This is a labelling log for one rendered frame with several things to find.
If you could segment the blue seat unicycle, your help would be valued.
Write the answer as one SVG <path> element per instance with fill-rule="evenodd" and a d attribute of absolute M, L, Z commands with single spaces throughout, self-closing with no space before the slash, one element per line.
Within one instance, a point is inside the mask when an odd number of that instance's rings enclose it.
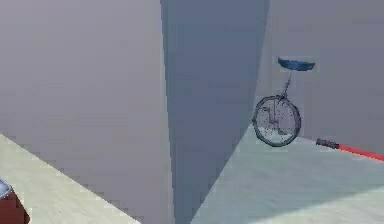
<path fill-rule="evenodd" d="M 307 72 L 315 67 L 314 62 L 281 57 L 277 58 L 277 62 L 282 68 L 289 70 L 289 78 L 281 93 L 265 96 L 256 104 L 252 117 L 256 137 L 271 147 L 287 146 L 298 136 L 302 127 L 301 114 L 298 107 L 288 99 L 288 89 L 294 72 Z M 291 110 L 293 127 L 290 131 L 285 131 L 281 127 L 282 113 L 279 107 L 286 107 Z"/>

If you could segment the dark red bin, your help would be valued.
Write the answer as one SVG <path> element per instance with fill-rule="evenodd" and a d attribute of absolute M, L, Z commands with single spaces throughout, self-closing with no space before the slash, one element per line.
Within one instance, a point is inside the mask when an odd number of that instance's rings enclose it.
<path fill-rule="evenodd" d="M 0 224 L 29 224 L 30 216 L 13 187 L 0 178 Z"/>

